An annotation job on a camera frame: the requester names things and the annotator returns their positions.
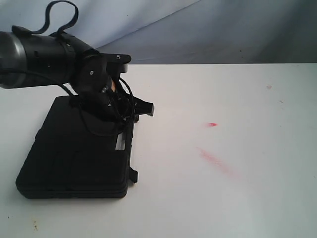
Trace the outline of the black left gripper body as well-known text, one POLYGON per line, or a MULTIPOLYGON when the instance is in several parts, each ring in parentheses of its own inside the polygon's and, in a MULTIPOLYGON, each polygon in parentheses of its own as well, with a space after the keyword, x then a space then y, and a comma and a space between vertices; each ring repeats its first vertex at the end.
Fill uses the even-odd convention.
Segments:
POLYGON ((80 97, 82 110, 103 121, 134 120, 134 98, 123 89, 120 75, 107 73, 106 60, 97 50, 77 53, 70 85, 80 97))

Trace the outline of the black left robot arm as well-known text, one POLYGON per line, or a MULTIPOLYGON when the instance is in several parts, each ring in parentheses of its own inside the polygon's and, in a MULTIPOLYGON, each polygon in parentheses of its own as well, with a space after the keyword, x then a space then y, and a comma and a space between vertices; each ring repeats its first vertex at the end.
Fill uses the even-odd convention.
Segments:
POLYGON ((100 53, 75 36, 1 32, 0 76, 4 89, 68 83, 82 110, 105 121, 124 121, 131 115, 154 113, 153 103, 125 92, 120 76, 127 72, 129 55, 100 53))

